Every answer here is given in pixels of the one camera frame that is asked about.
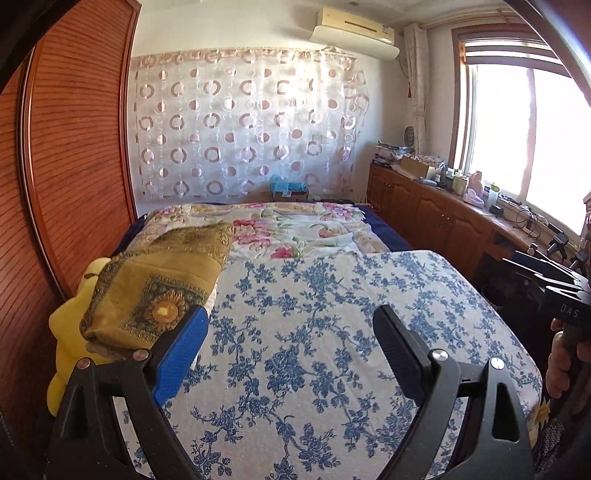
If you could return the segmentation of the person's right hand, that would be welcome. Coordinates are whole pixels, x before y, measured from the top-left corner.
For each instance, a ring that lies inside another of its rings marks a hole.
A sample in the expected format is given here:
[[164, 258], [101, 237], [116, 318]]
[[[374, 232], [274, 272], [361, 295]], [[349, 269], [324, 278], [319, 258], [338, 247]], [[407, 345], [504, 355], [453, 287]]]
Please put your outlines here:
[[[571, 357], [564, 345], [564, 335], [562, 333], [563, 323], [558, 319], [553, 319], [551, 330], [557, 332], [552, 342], [551, 354], [548, 358], [548, 369], [545, 382], [546, 390], [550, 397], [559, 399], [570, 386], [569, 371], [571, 369]], [[590, 340], [581, 342], [577, 346], [577, 356], [584, 362], [590, 364], [591, 345]], [[586, 403], [590, 397], [590, 380], [585, 388], [585, 394], [582, 398]]]

